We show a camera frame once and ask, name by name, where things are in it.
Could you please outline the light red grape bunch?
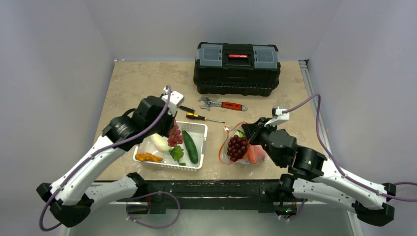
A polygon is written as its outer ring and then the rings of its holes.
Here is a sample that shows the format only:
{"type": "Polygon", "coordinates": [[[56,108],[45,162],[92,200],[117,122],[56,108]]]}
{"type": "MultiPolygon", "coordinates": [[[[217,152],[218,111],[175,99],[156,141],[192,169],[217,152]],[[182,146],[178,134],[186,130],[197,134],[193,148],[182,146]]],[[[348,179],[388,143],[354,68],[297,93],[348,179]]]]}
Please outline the light red grape bunch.
{"type": "Polygon", "coordinates": [[[175,120],[174,120],[173,125],[174,125],[173,128],[169,131],[169,137],[167,140],[168,146],[170,147],[175,147],[183,143],[182,132],[175,120]]]}

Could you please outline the purple grape bunch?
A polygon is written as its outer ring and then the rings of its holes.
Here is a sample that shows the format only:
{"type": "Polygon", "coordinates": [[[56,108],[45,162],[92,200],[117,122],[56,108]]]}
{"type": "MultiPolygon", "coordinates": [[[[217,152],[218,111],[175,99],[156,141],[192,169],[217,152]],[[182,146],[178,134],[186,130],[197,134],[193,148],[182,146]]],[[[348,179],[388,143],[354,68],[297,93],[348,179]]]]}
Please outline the purple grape bunch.
{"type": "Polygon", "coordinates": [[[233,135],[227,142],[226,154],[232,162],[243,159],[247,148],[249,147],[246,137],[240,138],[237,135],[233,135]]]}

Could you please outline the clear zip top bag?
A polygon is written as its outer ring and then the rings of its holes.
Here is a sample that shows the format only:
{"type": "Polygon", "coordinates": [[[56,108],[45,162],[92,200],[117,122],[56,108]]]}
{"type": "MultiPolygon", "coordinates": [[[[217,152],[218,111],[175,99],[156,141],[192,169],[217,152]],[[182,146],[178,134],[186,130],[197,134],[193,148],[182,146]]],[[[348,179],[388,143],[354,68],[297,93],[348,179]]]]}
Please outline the clear zip top bag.
{"type": "Polygon", "coordinates": [[[261,164],[266,159],[266,152],[260,145],[251,145],[250,136],[243,129],[243,121],[234,126],[225,126],[225,139],[219,149],[218,159],[222,164],[261,164]]]}

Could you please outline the white plastic basket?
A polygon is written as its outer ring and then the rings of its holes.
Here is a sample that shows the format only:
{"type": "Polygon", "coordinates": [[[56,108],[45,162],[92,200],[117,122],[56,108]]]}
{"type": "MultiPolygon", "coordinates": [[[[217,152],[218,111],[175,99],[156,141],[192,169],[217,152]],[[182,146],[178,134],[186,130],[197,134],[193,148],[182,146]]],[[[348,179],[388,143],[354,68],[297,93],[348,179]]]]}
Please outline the white plastic basket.
{"type": "Polygon", "coordinates": [[[178,161],[174,160],[169,152],[162,152],[154,145],[152,139],[147,137],[135,147],[133,160],[142,165],[158,166],[170,169],[186,171],[197,171],[203,165],[205,144],[208,134],[208,127],[205,124],[178,121],[179,129],[186,131],[189,138],[185,138],[180,147],[183,149],[183,156],[178,161]],[[140,154],[149,153],[162,160],[160,162],[140,161],[136,157],[140,154]]]}

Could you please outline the green cabbage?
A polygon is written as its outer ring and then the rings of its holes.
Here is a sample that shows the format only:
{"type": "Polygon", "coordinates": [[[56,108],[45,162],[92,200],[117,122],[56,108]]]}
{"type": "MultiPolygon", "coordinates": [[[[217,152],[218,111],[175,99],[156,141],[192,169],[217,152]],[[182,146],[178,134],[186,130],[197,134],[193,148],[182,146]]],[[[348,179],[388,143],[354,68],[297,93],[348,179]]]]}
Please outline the green cabbage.
{"type": "Polygon", "coordinates": [[[243,131],[241,131],[241,130],[237,130],[237,131],[235,132],[235,135],[237,135],[237,136],[238,136],[238,137],[240,137],[240,138],[245,137],[245,133],[244,133],[243,131]]]}

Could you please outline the orange carrot green top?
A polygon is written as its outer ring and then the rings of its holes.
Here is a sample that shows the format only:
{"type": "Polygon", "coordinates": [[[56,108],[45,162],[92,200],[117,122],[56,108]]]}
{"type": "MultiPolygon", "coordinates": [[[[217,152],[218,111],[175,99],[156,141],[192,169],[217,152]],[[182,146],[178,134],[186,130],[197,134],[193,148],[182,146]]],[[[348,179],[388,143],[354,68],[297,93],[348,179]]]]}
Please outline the orange carrot green top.
{"type": "Polygon", "coordinates": [[[249,146],[246,150],[245,155],[243,156],[243,160],[249,164],[256,164],[257,163],[257,157],[256,152],[254,151],[253,146],[249,146]]]}

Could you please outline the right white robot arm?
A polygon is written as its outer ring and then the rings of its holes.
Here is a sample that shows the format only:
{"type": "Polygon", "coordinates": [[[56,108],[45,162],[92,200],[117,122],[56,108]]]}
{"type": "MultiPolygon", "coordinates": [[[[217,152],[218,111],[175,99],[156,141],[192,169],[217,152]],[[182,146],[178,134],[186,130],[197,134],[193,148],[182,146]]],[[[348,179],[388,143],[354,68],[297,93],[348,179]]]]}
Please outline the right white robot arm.
{"type": "Polygon", "coordinates": [[[242,126],[251,145],[260,146],[275,166],[286,168],[276,187],[282,200],[292,198],[333,204],[357,215],[373,226],[385,226],[394,220],[395,208],[388,204],[396,193],[392,183],[374,183],[341,167],[324,154],[297,144],[284,129],[260,118],[242,126]]]}

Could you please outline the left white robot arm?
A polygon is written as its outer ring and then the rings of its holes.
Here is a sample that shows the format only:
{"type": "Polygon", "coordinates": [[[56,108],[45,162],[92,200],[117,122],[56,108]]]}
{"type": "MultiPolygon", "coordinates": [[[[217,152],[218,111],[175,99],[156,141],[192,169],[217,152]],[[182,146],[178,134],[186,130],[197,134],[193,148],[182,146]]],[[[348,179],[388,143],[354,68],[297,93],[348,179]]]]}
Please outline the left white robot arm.
{"type": "Polygon", "coordinates": [[[184,96],[176,91],[156,97],[148,96],[138,107],[111,119],[90,150],[62,177],[40,184],[36,191],[45,205],[38,225],[50,212],[59,226],[74,227],[91,212],[118,200],[147,200],[151,197],[147,182],[138,174],[93,187],[94,181],[116,160],[153,134],[168,136],[184,96]]]}

